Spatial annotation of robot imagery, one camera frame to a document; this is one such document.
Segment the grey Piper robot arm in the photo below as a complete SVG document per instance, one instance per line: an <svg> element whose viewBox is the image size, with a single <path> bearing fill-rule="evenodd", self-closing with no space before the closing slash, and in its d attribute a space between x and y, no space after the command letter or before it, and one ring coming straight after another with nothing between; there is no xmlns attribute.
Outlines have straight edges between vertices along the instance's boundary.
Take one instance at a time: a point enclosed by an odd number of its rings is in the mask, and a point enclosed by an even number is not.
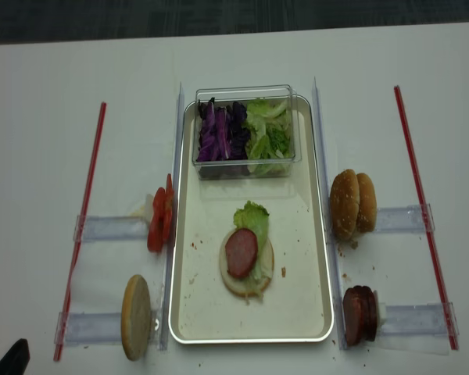
<svg viewBox="0 0 469 375"><path fill-rule="evenodd" d="M24 375L30 362L28 340L21 338L0 360L0 375Z"/></svg>

